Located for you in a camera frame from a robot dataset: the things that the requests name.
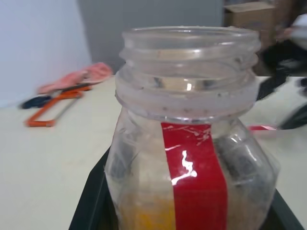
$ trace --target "red tape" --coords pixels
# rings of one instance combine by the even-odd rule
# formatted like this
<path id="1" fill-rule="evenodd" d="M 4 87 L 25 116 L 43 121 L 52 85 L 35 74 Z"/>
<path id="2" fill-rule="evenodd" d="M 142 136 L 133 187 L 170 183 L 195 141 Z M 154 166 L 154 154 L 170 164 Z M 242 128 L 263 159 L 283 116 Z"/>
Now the red tape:
<path id="1" fill-rule="evenodd" d="M 226 230 L 227 185 L 210 125 L 162 123 L 176 230 Z"/>

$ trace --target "white table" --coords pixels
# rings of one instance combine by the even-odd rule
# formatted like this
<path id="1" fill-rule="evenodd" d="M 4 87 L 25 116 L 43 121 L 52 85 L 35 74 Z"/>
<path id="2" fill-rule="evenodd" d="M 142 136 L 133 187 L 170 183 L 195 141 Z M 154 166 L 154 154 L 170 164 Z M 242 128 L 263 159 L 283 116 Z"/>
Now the white table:
<path id="1" fill-rule="evenodd" d="M 307 102 L 297 90 L 292 80 L 242 120 L 278 124 Z M 89 172 L 111 144 L 121 108 L 114 92 L 114 79 L 95 86 L 53 128 L 25 127 L 23 121 L 33 110 L 0 110 L 1 230 L 68 229 Z M 263 145 L 280 161 L 277 188 L 307 229 L 306 137 L 304 127 Z"/>

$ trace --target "glass jar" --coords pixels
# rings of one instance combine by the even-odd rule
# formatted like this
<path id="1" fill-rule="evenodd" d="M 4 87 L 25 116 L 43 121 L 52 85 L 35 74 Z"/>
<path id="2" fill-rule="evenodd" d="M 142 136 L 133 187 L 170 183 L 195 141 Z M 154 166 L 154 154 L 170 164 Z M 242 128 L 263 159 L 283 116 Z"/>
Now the glass jar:
<path id="1" fill-rule="evenodd" d="M 121 230 L 258 230 L 278 167 L 238 117 L 258 94 L 258 34 L 156 27 L 123 34 L 106 179 Z"/>

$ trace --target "orange tool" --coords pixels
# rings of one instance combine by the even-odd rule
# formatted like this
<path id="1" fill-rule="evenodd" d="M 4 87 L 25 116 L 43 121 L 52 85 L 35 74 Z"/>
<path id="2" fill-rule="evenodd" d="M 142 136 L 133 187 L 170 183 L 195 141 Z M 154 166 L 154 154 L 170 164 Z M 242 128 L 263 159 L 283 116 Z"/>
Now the orange tool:
<path id="1" fill-rule="evenodd" d="M 53 127 L 56 124 L 56 121 L 60 119 L 60 117 L 70 108 L 72 107 L 78 99 L 83 97 L 82 91 L 91 90 L 91 86 L 85 86 L 82 88 L 62 92 L 59 96 L 53 98 L 50 102 L 44 105 L 39 111 L 37 111 L 32 117 L 25 121 L 25 124 L 29 127 Z M 48 111 L 51 107 L 57 104 L 61 100 L 65 99 L 74 99 L 71 103 L 69 103 L 54 119 L 48 121 L 37 121 L 37 119 Z"/>

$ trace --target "orange handle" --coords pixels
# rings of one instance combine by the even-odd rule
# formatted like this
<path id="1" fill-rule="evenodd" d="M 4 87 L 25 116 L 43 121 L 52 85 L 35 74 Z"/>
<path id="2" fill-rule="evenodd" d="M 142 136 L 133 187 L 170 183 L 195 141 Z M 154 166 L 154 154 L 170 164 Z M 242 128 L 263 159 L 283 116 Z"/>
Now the orange handle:
<path id="1" fill-rule="evenodd" d="M 52 99 L 50 102 L 48 102 L 43 108 L 41 108 L 39 111 L 37 111 L 32 117 L 27 119 L 25 121 L 25 124 L 29 127 L 53 127 L 56 123 L 55 119 L 49 120 L 49 121 L 37 121 L 37 119 L 44 114 L 46 111 L 48 111 L 52 106 L 54 106 L 56 103 L 58 103 L 61 100 L 65 99 L 74 99 L 74 98 L 81 98 L 83 96 L 83 93 L 81 91 L 87 91 L 91 90 L 91 86 L 86 86 L 83 88 L 67 91 L 61 93 L 56 98 Z"/>

